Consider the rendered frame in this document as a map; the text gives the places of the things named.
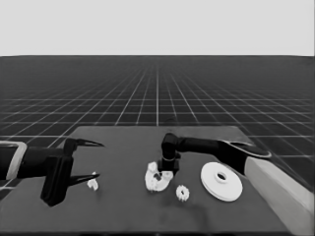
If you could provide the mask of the large thick white disc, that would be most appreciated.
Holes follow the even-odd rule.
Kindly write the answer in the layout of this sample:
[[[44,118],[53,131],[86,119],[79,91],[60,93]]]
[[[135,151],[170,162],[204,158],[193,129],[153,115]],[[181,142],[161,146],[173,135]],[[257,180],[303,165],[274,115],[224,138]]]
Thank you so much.
[[[237,174],[218,162],[203,165],[201,181],[211,195],[223,202],[234,202],[243,192],[243,185]]]

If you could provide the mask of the white round carrier with pins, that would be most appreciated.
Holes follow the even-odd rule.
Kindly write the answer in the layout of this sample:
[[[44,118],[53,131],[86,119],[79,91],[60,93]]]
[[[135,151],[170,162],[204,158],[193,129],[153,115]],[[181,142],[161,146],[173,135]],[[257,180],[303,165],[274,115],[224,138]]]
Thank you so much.
[[[146,174],[145,174],[145,184],[150,181],[151,179],[157,179],[159,181],[159,184],[158,184],[158,191],[159,192],[162,192],[164,191],[167,186],[169,185],[170,181],[164,181],[158,174],[158,171],[157,173],[152,173],[148,170],[148,167],[147,167],[147,171],[146,171]]]

